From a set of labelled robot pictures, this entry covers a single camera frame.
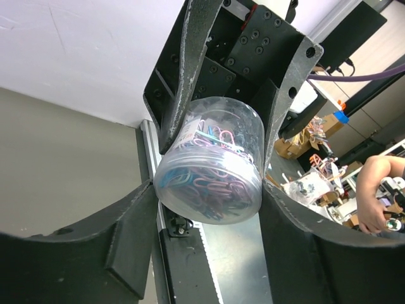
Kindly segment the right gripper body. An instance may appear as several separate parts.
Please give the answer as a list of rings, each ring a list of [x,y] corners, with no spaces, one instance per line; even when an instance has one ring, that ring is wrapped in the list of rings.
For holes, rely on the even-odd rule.
[[[172,105],[178,88],[185,1],[144,89],[148,105]],[[222,1],[206,41],[206,54],[191,100],[229,96],[251,103],[293,103],[312,67],[312,41],[267,4]]]

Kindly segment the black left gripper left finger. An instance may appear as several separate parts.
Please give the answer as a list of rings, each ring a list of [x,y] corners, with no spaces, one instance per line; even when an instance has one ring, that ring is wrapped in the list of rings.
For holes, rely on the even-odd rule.
[[[151,181],[52,234],[1,234],[2,303],[137,303],[158,199]]]

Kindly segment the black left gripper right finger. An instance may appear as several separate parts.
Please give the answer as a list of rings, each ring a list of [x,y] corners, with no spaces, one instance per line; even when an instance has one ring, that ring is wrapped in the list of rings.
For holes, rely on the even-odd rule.
[[[404,241],[336,224],[263,181],[259,220],[274,303],[404,303]]]

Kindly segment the clear plastic pin jar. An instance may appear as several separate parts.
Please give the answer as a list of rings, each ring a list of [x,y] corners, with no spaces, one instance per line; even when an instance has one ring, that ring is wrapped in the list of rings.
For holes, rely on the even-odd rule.
[[[193,221],[243,222],[262,201],[265,129],[249,105],[227,97],[192,101],[154,175],[160,202]]]

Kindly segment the person's bare forearm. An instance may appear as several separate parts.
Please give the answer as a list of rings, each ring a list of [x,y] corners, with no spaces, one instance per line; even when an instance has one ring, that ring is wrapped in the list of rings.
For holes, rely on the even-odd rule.
[[[404,158],[387,155],[369,157],[359,172],[356,194],[375,195],[381,180],[386,177],[404,177]]]

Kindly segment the person's bare hand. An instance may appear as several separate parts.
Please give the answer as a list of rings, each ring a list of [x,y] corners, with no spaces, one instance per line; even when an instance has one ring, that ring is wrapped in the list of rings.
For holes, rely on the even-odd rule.
[[[388,231],[384,215],[386,208],[376,199],[373,190],[357,188],[356,202],[359,227],[363,232],[376,234]]]

